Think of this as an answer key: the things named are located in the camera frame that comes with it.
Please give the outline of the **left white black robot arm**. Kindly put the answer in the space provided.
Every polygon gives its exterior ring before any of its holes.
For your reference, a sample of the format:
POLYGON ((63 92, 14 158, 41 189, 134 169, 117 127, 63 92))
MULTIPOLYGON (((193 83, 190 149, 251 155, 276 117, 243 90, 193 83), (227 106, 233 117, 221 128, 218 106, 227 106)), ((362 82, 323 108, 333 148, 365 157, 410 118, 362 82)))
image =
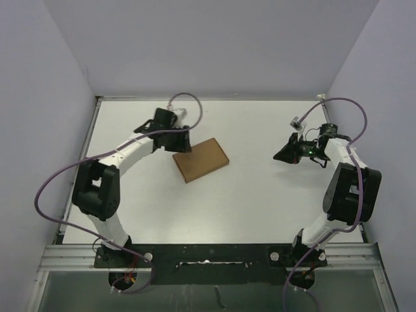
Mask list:
POLYGON ((71 202, 105 238, 103 245, 110 249, 109 259, 117 267, 128 265, 132 259, 128 247, 131 238, 117 215, 121 201, 120 178, 157 149, 191 152, 189 127, 182 124, 186 115, 185 109, 157 108, 153 118, 136 128, 115 153, 79 166, 71 202))

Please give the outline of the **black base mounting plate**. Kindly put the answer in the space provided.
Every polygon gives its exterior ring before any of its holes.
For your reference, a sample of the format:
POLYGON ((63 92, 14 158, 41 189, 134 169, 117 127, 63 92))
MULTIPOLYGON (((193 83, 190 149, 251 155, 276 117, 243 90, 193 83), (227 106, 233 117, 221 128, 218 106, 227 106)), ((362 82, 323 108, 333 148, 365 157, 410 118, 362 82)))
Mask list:
POLYGON ((322 250, 291 244, 132 244, 129 249, 149 257, 97 249, 94 268, 108 269, 109 283, 131 289, 141 270, 155 269, 152 285, 283 285, 310 288, 315 269, 328 262, 322 250))

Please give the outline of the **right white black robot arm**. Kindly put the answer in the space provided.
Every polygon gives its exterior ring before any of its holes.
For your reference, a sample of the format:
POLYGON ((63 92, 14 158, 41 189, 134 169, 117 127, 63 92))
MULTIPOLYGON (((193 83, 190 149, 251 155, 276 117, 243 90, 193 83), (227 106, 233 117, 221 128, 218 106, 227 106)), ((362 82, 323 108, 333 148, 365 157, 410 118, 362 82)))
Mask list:
POLYGON ((298 164, 307 157, 321 168, 328 163, 335 168, 322 200, 323 213, 298 232, 289 249, 290 260, 298 266, 310 261, 313 252, 321 252, 334 236, 348 233, 372 216, 382 174, 358 157, 350 141, 349 136, 338 133, 337 125, 324 123, 316 139, 308 141, 301 132, 294 132, 273 156, 287 164, 298 164))

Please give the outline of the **brown cardboard box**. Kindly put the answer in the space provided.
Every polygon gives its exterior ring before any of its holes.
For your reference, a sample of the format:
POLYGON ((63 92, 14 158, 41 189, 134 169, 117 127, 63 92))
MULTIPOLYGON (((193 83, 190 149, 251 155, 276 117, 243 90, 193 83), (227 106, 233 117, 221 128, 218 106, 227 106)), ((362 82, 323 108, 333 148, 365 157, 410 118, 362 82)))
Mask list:
POLYGON ((216 138, 194 145, 190 153, 175 153, 172 158, 185 183, 195 181, 229 164, 229 158, 216 138))

